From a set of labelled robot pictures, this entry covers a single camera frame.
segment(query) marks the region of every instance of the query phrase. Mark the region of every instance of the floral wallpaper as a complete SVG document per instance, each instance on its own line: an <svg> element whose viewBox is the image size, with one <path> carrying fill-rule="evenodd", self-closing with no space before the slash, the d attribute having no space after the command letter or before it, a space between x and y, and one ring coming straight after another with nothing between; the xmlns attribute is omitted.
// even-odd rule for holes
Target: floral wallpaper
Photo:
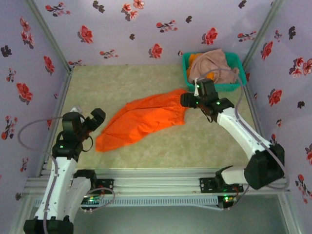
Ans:
<svg viewBox="0 0 312 234"><path fill-rule="evenodd" d="M70 66L181 64L216 48L243 60L272 1L33 0Z"/></svg>
<svg viewBox="0 0 312 234"><path fill-rule="evenodd" d="M0 233L6 234L27 178L37 176L41 157L22 148L17 133L30 121L53 114L66 70L24 3L2 2L0 21L0 210L5 214ZM48 131L48 122L38 123L21 139L42 149Z"/></svg>
<svg viewBox="0 0 312 234"><path fill-rule="evenodd" d="M303 233L312 230L311 6L310 0L285 1L246 70L266 137L285 149Z"/></svg>

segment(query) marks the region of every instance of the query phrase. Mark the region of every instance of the green basket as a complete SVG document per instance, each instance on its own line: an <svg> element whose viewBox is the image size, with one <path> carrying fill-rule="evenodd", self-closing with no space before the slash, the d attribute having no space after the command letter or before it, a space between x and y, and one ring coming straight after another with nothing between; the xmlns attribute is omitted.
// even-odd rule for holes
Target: green basket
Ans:
<svg viewBox="0 0 312 234"><path fill-rule="evenodd" d="M189 68L189 58L190 58L191 54L197 54L197 53L185 53L183 55L183 74L184 74L185 83L186 83L189 91L194 92L195 86L188 82L188 77L186 74L186 70ZM224 54L225 54L228 66L231 67L232 69L235 67L237 67L239 69L238 76L240 77L243 85L245 85L246 84L246 75L245 75L242 63L241 63L238 55L235 53L228 53L228 52L225 52ZM235 89L237 89L240 86L240 83L237 80L235 84L215 84L214 86L215 86L215 90L217 92L231 92L231 91L234 91Z"/></svg>

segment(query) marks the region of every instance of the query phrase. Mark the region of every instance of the laundry basket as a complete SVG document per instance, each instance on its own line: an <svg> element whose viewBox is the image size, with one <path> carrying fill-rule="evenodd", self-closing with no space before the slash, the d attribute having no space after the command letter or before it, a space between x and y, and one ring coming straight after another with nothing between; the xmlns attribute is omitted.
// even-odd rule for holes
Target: laundry basket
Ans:
<svg viewBox="0 0 312 234"><path fill-rule="evenodd" d="M184 74L185 83L186 83L189 91L194 92L195 86L188 82L188 77L187 77L187 73L186 73L186 70L189 68L189 58L190 58L191 54L196 54L196 53L185 53L183 55L183 74ZM246 75L245 75L242 63L241 63L238 55L235 53L230 53L230 52L225 52L224 54L225 54L228 66L231 67L232 69L235 67L237 67L239 69L238 76L240 77L243 85L245 85L246 84ZM234 91L235 89L237 89L240 86L240 83L237 80L236 83L234 83L234 84L215 84L214 86L215 86L215 90L217 92L231 92L231 91Z"/></svg>

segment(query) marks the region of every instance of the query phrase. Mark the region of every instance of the orange fabric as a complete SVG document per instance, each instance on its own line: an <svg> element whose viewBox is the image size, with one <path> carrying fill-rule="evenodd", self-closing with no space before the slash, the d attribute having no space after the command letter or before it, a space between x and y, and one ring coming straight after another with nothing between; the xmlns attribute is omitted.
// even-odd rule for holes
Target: orange fabric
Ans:
<svg viewBox="0 0 312 234"><path fill-rule="evenodd" d="M149 133L184 124L187 108L180 104L177 89L127 103L107 124L96 140L96 151L106 152L140 141Z"/></svg>
<svg viewBox="0 0 312 234"><path fill-rule="evenodd" d="M203 54L203 53L191 54L191 56L190 56L190 58L189 58L189 68L186 70L187 77L190 77L192 63L194 62L194 60L195 60L197 57L201 56L202 54ZM213 72L209 73L209 74L206 76L207 79L212 79L212 80L214 80L214 77L215 77L215 76L214 76L214 73L213 73Z"/></svg>

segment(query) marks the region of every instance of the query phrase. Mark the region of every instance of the beige floor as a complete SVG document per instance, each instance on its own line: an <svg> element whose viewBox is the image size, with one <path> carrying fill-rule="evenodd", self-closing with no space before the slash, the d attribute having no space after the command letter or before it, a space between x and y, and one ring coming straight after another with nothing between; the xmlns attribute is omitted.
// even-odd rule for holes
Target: beige floor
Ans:
<svg viewBox="0 0 312 234"><path fill-rule="evenodd" d="M127 102L177 88L186 88L180 65L76 67L62 113L78 105L88 116L94 108L101 108L106 112L106 120L91 133L95 139ZM236 103L239 93L240 89L219 96ZM246 99L239 112L254 126ZM232 136L218 124L209 123L200 110L189 109L185 121L185 125L150 134L136 144L114 151L98 153L93 147L81 153L78 168L215 168L247 163ZM84 147L88 149L90 143L85 142Z"/></svg>

